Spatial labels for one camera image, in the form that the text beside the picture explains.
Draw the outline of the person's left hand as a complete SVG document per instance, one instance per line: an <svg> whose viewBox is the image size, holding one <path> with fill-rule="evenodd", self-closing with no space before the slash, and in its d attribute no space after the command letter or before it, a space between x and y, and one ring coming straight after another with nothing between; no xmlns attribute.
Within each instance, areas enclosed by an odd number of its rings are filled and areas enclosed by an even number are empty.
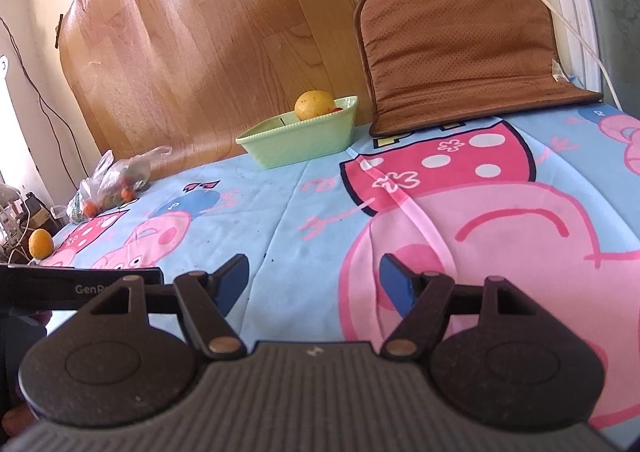
<svg viewBox="0 0 640 452"><path fill-rule="evenodd" d="M2 417L2 428L10 437L21 435L29 426L35 423L36 418L26 404L17 406L4 414Z"/></svg>

